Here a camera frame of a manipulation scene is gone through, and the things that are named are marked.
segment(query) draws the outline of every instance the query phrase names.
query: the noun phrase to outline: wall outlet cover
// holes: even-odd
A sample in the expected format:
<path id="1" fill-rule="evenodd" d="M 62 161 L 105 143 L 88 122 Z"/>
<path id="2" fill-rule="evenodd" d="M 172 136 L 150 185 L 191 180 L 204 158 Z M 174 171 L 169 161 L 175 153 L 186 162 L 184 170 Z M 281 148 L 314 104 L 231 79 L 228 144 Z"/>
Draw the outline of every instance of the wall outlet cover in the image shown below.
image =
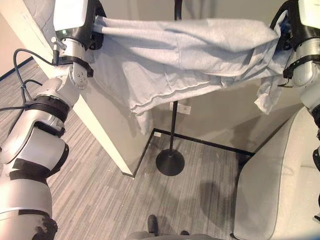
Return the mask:
<path id="1" fill-rule="evenodd" d="M 174 108 L 174 103 L 173 103 L 173 102 L 170 102 L 170 107 L 169 107 L 169 109 L 172 111 L 173 108 Z M 178 106 L 177 106 L 176 111 L 177 111 L 178 113 L 181 113 L 181 114 L 190 115 L 190 113 L 191 113 L 191 106 L 187 106 L 187 105 L 183 105 L 183 104 L 178 103 Z"/>

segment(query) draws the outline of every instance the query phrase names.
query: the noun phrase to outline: black shoe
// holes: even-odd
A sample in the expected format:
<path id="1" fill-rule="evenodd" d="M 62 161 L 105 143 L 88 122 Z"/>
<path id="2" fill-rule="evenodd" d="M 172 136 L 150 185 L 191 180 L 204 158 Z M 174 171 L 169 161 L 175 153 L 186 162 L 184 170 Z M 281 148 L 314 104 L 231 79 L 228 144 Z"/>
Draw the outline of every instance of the black shoe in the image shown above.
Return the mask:
<path id="1" fill-rule="evenodd" d="M 180 233 L 180 235 L 186 235 L 186 236 L 188 236 L 188 235 L 190 235 L 187 231 L 185 231 L 185 230 L 183 230 L 181 233 Z"/>
<path id="2" fill-rule="evenodd" d="M 158 236 L 158 220 L 155 215 L 148 217 L 148 232 Z"/>

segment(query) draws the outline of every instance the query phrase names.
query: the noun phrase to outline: black baseboard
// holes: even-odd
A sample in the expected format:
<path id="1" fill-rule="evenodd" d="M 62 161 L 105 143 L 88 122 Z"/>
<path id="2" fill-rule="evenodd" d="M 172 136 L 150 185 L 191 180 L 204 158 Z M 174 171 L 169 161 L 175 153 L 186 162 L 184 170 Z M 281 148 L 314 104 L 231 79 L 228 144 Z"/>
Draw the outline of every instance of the black baseboard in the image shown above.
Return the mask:
<path id="1" fill-rule="evenodd" d="M 158 132 L 158 133 L 161 133 L 161 134 L 170 135 L 169 131 L 165 131 L 165 130 L 161 130 L 161 129 L 157 129 L 157 128 L 155 128 L 154 131 Z M 235 152 L 237 154 L 244 154 L 244 155 L 248 155 L 250 157 L 255 155 L 254 152 L 241 150 L 241 149 L 230 147 L 230 146 L 221 145 L 221 144 L 213 143 L 213 142 L 210 142 L 210 141 L 204 141 L 204 140 L 200 140 L 200 139 L 197 139 L 197 138 L 194 138 L 194 137 L 190 137 L 190 136 L 185 136 L 185 135 L 181 135 L 181 134 L 177 134 L 177 133 L 175 133 L 174 136 L 177 137 L 177 138 L 180 138 L 180 139 L 186 139 L 186 140 L 193 141 L 193 142 L 196 142 L 196 143 L 205 144 L 205 145 L 208 145 L 208 146 L 211 146 L 211 147 L 228 150 L 228 151 L 231 151 L 231 152 Z"/>
<path id="2" fill-rule="evenodd" d="M 130 177 L 130 178 L 135 178 L 133 175 L 131 175 L 131 174 L 129 174 L 129 173 L 126 173 L 126 172 L 121 172 L 122 173 L 122 175 L 125 175 L 125 176 L 127 176 L 127 177 Z"/>
<path id="3" fill-rule="evenodd" d="M 161 134 L 167 134 L 167 135 L 170 135 L 170 132 L 169 131 L 165 131 L 165 130 L 161 130 L 161 129 L 157 129 L 157 128 L 154 128 L 152 130 L 152 132 L 150 133 L 150 136 L 149 136 L 149 139 L 144 147 L 144 150 L 142 152 L 142 155 L 140 157 L 140 160 L 139 160 L 139 163 L 135 169 L 135 171 L 133 172 L 133 174 L 128 174 L 128 173 L 125 173 L 125 172 L 121 172 L 123 175 L 125 176 L 128 176 L 128 177 L 131 177 L 131 178 L 135 178 L 136 175 L 137 175 L 137 172 L 140 168 L 140 165 L 141 165 L 141 162 L 142 160 L 144 159 L 144 156 L 146 154 L 146 151 L 149 147 L 149 144 L 151 142 L 151 139 L 152 137 L 154 136 L 155 132 L 157 133 L 161 133 Z M 189 140 L 189 141 L 193 141 L 193 142 L 196 142 L 196 143 L 200 143 L 200 144 L 205 144 L 205 145 L 208 145 L 208 146 L 212 146 L 212 147 L 215 147 L 215 148 L 219 148 L 219 149 L 224 149 L 224 150 L 228 150 L 228 151 L 231 151 L 231 152 L 235 152 L 235 153 L 238 153 L 238 154 L 243 154 L 243 155 L 247 155 L 249 157 L 252 157 L 253 155 L 255 155 L 254 152 L 250 152 L 250 151 L 245 151 L 245 150 L 241 150 L 241 149 L 238 149 L 238 148 L 234 148 L 234 147 L 229 147 L 229 146 L 225 146 L 225 145 L 221 145 L 221 144 L 217 144 L 217 143 L 213 143 L 213 142 L 210 142 L 210 141 L 204 141 L 204 140 L 200 140 L 200 139 L 197 139 L 197 138 L 194 138 L 194 137 L 190 137 L 190 136 L 185 136 L 185 135 L 181 135 L 181 134 L 177 134 L 175 133 L 174 134 L 175 137 L 177 138 L 180 138 L 180 139 L 185 139 L 185 140 Z M 242 164 L 244 165 L 250 158 L 246 159 L 244 162 L 242 162 Z"/>
<path id="4" fill-rule="evenodd" d="M 27 58 L 26 60 L 24 60 L 23 62 L 21 62 L 18 65 L 18 68 L 21 68 L 23 65 L 27 64 L 28 62 L 30 62 L 32 59 L 34 59 L 32 56 Z M 10 71 L 6 72 L 5 74 L 3 74 L 2 76 L 0 76 L 0 82 L 5 79 L 6 77 L 8 77 L 10 74 L 12 74 L 15 71 L 14 68 L 12 68 Z"/>
<path id="5" fill-rule="evenodd" d="M 149 147 L 149 144 L 150 144 L 150 142 L 151 142 L 152 137 L 154 136 L 154 133 L 155 133 L 155 129 L 153 129 L 152 132 L 150 133 L 149 139 L 148 139 L 148 141 L 146 142 L 146 145 L 145 145 L 145 147 L 144 147 L 144 150 L 143 150 L 143 152 L 142 152 L 142 155 L 141 155 L 141 157 L 140 157 L 140 159 L 139 159 L 139 163 L 138 163 L 138 165 L 136 166 L 136 169 L 134 170 L 133 174 L 131 175 L 131 174 L 122 172 L 123 175 L 128 176 L 128 177 L 131 177 L 131 178 L 135 178 L 135 177 L 136 177 L 137 172 L 138 172 L 138 170 L 139 170 L 139 167 L 140 167 L 140 165 L 141 165 L 142 159 L 144 158 L 144 156 L 145 156 L 145 154 L 146 154 L 146 151 L 147 151 L 147 149 L 148 149 L 148 147 Z"/>

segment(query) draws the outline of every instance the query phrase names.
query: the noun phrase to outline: round black base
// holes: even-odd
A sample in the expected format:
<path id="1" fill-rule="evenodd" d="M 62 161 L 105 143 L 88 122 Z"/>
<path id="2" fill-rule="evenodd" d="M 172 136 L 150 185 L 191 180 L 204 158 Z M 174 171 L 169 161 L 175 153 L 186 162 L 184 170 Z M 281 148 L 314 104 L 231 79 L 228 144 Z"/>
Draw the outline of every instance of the round black base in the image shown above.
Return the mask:
<path id="1" fill-rule="evenodd" d="M 166 149 L 161 151 L 155 161 L 158 170 L 166 176 L 175 176 L 185 167 L 184 156 L 177 150 Z"/>

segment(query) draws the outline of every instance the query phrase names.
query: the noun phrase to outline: electrical outlet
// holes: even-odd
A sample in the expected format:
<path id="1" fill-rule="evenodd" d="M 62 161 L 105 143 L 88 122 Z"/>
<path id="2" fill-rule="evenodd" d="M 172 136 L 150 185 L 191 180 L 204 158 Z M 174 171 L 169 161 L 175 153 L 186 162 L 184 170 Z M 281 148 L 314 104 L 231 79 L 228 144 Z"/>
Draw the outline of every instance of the electrical outlet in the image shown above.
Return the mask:
<path id="1" fill-rule="evenodd" d="M 174 103 L 173 102 L 170 102 L 170 110 L 172 111 L 174 108 Z M 176 111 L 178 113 L 181 113 L 181 114 L 186 114 L 186 115 L 190 115 L 191 113 L 191 106 L 187 106 L 187 105 L 183 105 L 183 104 L 180 104 L 178 103 L 178 106 L 176 108 Z"/>
<path id="2" fill-rule="evenodd" d="M 160 137 L 161 137 L 161 132 L 155 131 L 155 132 L 153 133 L 153 136 L 160 138 Z"/>

